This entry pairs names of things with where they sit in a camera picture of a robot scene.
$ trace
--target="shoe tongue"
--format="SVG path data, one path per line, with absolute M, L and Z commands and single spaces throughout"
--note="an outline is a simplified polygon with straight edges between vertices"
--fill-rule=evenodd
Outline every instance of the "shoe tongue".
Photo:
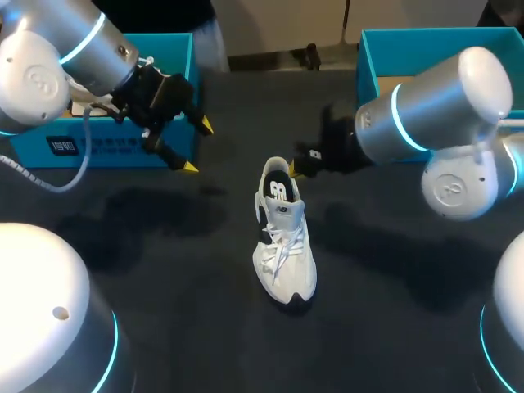
M 285 231 L 294 231 L 300 225 L 304 213 L 304 202 L 285 202 L 267 196 L 269 222 Z

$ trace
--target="cardboard box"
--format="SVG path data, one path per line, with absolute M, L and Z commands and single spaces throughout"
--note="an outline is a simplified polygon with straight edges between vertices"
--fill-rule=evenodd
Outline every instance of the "cardboard box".
M 181 73 L 198 91 L 192 34 L 127 34 L 141 57 L 153 56 L 155 66 L 165 74 Z M 92 168 L 165 168 L 155 155 L 139 146 L 142 129 L 129 119 L 121 125 L 109 117 L 92 117 Z M 162 136 L 178 154 L 193 160 L 197 148 L 195 129 L 183 115 L 165 128 Z M 28 169 L 78 168 L 84 158 L 85 136 L 82 119 L 65 113 L 60 119 L 11 139 L 18 161 Z M 68 147 L 57 150 L 56 146 Z

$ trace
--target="shoe insole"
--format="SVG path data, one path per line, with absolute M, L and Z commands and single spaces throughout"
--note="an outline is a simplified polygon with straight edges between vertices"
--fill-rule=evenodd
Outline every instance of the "shoe insole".
M 271 197 L 285 202 L 294 202 L 293 184 L 283 170 L 269 172 L 264 180 L 264 197 Z

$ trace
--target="glowing blue ring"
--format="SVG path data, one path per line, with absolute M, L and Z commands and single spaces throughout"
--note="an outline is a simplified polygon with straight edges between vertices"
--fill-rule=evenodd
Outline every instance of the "glowing blue ring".
M 118 349 L 118 323 L 116 322 L 115 313 L 113 313 L 113 322 L 115 323 L 115 344 L 113 344 L 113 352 L 111 353 L 111 358 L 109 360 L 109 364 L 107 365 L 106 371 L 91 393 L 98 393 L 100 391 L 102 386 L 104 386 L 104 383 L 106 383 L 107 377 L 109 377 L 109 373 L 111 372 L 113 364 L 115 363 L 116 350 Z
M 393 121 L 395 121 L 396 128 L 399 130 L 400 135 L 406 141 L 406 143 L 408 143 L 413 149 L 416 149 L 419 151 L 427 151 L 428 149 L 417 144 L 409 136 L 408 132 L 405 130 L 404 126 L 402 125 L 402 122 L 400 121 L 399 111 L 396 105 L 396 98 L 399 93 L 399 88 L 401 85 L 402 84 L 398 84 L 395 90 L 393 90 L 393 93 L 391 94 L 391 114 L 393 115 Z
M 490 364 L 491 366 L 491 369 L 493 370 L 493 372 L 495 373 L 495 375 L 497 376 L 497 378 L 502 382 L 502 384 L 504 386 L 506 386 L 506 389 L 508 389 L 511 393 L 517 393 L 517 391 L 515 391 L 505 380 L 504 378 L 502 378 L 502 375 L 500 375 L 499 373 L 499 370 L 497 370 L 497 368 L 495 367 L 495 365 L 493 364 L 493 362 L 491 361 L 491 358 L 490 358 L 490 355 L 488 354 L 488 350 L 486 349 L 486 344 L 484 342 L 484 332 L 482 331 L 482 319 L 484 318 L 484 309 L 486 308 L 486 306 L 484 305 L 482 307 L 482 311 L 481 311 L 481 343 L 482 343 L 482 349 L 484 350 L 484 355 L 486 356 L 486 360 L 488 361 L 488 363 Z
M 518 164 L 517 164 L 517 160 L 515 160 L 515 156 L 513 155 L 513 153 L 512 153 L 511 150 L 509 149 L 509 147 L 506 146 L 506 144 L 505 144 L 504 142 L 502 143 L 502 146 L 504 146 L 504 150 L 508 153 L 508 157 L 509 157 L 509 159 L 511 160 L 511 163 L 512 163 L 512 165 L 513 165 L 513 172 L 514 172 L 514 175 L 513 175 L 513 184 L 512 184 L 512 186 L 509 188 L 508 193 L 506 194 L 506 197 L 509 197 L 509 196 L 511 195 L 511 193 L 512 193 L 513 191 L 515 191 L 515 187 L 517 186 L 519 167 L 518 167 Z
M 97 23 L 93 26 L 93 29 L 89 32 L 86 38 L 84 38 L 82 42 L 79 43 L 78 46 L 75 49 L 73 49 L 67 56 L 61 58 L 60 64 L 64 65 L 66 62 L 71 61 L 75 56 L 81 53 L 83 49 L 89 45 L 93 38 L 95 38 L 98 32 L 102 29 L 102 26 L 104 25 L 105 21 L 106 15 L 101 13 L 98 17 Z

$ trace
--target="white wall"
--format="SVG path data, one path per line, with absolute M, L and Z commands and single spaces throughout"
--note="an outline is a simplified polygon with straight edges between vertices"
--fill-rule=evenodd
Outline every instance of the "white wall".
M 363 29 L 467 27 L 477 24 L 486 0 L 351 0 L 346 42 Z
M 212 0 L 229 56 L 335 45 L 346 0 Z M 346 42 L 362 29 L 474 26 L 486 0 L 351 0 Z
M 346 0 L 212 2 L 229 56 L 328 46 L 342 38 Z

